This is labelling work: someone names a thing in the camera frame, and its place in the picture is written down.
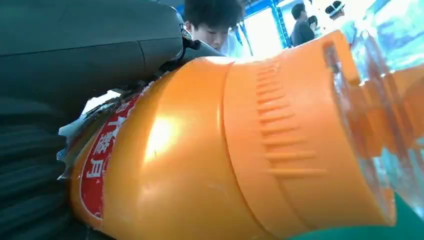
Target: black hair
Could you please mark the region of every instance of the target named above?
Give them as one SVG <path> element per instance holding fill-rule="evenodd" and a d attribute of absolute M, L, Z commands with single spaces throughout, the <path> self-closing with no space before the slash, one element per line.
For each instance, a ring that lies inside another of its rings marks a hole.
<path fill-rule="evenodd" d="M 328 6 L 328 7 L 325 9 L 325 13 L 326 13 L 326 14 L 331 14 L 331 13 L 332 13 L 332 12 L 333 12 L 336 8 L 338 8 L 341 4 L 342 4 L 342 2 L 341 2 L 341 1 L 334 1 L 334 2 L 332 3 L 332 5 Z"/>
<path fill-rule="evenodd" d="M 240 0 L 185 0 L 184 20 L 195 28 L 205 24 L 210 28 L 234 27 L 243 20 L 245 9 Z"/>
<path fill-rule="evenodd" d="M 291 9 L 291 15 L 293 15 L 295 20 L 298 20 L 301 17 L 302 12 L 306 12 L 305 4 L 303 3 L 298 3 Z"/>
<path fill-rule="evenodd" d="M 318 18 L 317 18 L 317 16 L 315 16 L 315 15 L 310 16 L 310 17 L 307 19 L 307 22 L 309 23 L 309 25 L 311 25 L 311 24 L 313 24 L 313 23 L 315 23 L 316 25 L 318 25 Z"/>

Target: window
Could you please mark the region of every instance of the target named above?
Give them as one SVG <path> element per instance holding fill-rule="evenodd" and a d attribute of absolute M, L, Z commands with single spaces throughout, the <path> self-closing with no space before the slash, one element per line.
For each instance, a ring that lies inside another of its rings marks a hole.
<path fill-rule="evenodd" d="M 270 7 L 249 16 L 244 24 L 255 57 L 270 57 L 278 54 L 283 46 L 277 24 Z"/>

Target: fabric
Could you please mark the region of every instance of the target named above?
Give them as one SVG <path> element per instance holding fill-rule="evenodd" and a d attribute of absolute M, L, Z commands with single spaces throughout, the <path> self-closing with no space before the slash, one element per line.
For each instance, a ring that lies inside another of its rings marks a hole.
<path fill-rule="evenodd" d="M 336 30 L 340 30 L 344 34 L 349 44 L 354 42 L 357 34 L 357 28 L 353 20 L 347 20 L 346 17 L 340 17 L 329 24 L 325 33 L 330 33 Z"/>
<path fill-rule="evenodd" d="M 233 31 L 228 33 L 227 40 L 222 45 L 221 53 L 231 58 L 250 57 L 250 53 L 245 50 Z"/>
<path fill-rule="evenodd" d="M 307 43 L 314 38 L 315 33 L 312 31 L 311 27 L 309 27 L 307 22 L 296 22 L 294 25 L 293 33 L 291 34 L 291 41 L 294 47 Z"/>

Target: clear plastic bottle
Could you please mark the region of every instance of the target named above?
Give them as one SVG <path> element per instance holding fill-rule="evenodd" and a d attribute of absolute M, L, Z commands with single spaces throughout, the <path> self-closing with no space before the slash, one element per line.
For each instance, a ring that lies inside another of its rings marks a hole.
<path fill-rule="evenodd" d="M 392 187 L 424 218 L 424 1 L 377 0 L 355 22 L 360 79 L 335 72 L 345 124 L 381 206 Z"/>

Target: orange plastic bottle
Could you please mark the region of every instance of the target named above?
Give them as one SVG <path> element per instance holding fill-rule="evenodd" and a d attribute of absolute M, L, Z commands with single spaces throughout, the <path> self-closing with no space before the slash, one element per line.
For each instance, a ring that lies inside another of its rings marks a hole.
<path fill-rule="evenodd" d="M 414 71 L 392 77 L 424 76 Z M 338 31 L 262 61 L 193 60 L 127 97 L 88 136 L 72 206 L 124 240 L 273 240 L 393 225 L 392 185 L 373 162 L 389 140 L 368 134 L 391 135 L 378 126 L 387 109 L 364 110 L 360 83 Z M 401 103 L 420 131 L 416 98 Z"/>

